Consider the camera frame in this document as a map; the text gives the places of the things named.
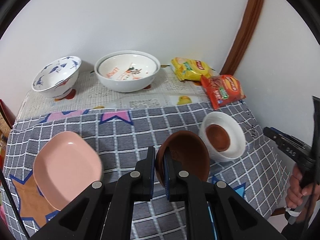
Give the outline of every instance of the snack package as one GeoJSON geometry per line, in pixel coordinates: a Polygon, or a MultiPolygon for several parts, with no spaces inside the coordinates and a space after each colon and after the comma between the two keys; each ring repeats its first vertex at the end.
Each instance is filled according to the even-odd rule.
{"type": "Polygon", "coordinates": [[[207,78],[212,76],[212,69],[200,60],[175,57],[171,60],[171,67],[180,81],[200,81],[202,75],[207,78]]]}
{"type": "Polygon", "coordinates": [[[202,76],[201,84],[214,109],[245,98],[239,80],[231,75],[202,76]]]}

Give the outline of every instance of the human hand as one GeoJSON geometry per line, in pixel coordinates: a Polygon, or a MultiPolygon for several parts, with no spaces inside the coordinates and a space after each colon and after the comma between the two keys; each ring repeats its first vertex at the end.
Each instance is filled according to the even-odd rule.
{"type": "MultiPolygon", "coordinates": [[[[301,180],[302,180],[302,173],[299,170],[298,166],[295,165],[293,167],[292,175],[290,176],[290,179],[289,179],[290,187],[288,188],[287,196],[285,197],[285,202],[287,204],[287,207],[295,209],[297,206],[300,206],[302,204],[302,197],[303,196],[311,195],[313,183],[310,183],[309,185],[307,185],[306,187],[301,189],[301,187],[299,185],[301,180]]],[[[311,214],[315,208],[316,201],[318,200],[319,195],[320,195],[320,186],[316,185],[313,199],[311,200],[311,207],[310,207],[311,214]]],[[[307,207],[308,207],[309,203],[310,203],[310,200],[308,201],[308,203],[305,205],[305,207],[301,211],[301,214],[297,218],[297,222],[304,220],[304,218],[306,217],[307,207]]]]}

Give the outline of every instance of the blue and white bowl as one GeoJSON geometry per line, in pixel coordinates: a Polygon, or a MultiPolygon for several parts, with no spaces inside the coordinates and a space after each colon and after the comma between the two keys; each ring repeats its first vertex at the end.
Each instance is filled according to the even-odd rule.
{"type": "Polygon", "coordinates": [[[75,84],[81,59],[75,56],[59,58],[45,66],[32,82],[33,91],[47,98],[64,98],[75,84]]]}

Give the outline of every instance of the pink square dish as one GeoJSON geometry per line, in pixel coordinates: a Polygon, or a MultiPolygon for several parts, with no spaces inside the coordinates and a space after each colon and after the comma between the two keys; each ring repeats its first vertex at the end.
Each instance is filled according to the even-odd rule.
{"type": "Polygon", "coordinates": [[[33,176],[49,204],[61,211],[92,182],[101,179],[102,163],[79,135],[65,131],[40,150],[33,163],[33,176]]]}

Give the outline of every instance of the newspaper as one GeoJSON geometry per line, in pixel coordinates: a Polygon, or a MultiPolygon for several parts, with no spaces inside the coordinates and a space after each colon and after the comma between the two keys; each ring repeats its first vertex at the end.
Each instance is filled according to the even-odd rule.
{"type": "Polygon", "coordinates": [[[33,90],[27,93],[17,120],[58,111],[104,108],[145,108],[175,106],[186,103],[208,102],[203,88],[197,82],[181,82],[170,67],[161,67],[150,88],[120,93],[103,86],[96,74],[82,72],[74,87],[73,99],[55,101],[33,90]]]}

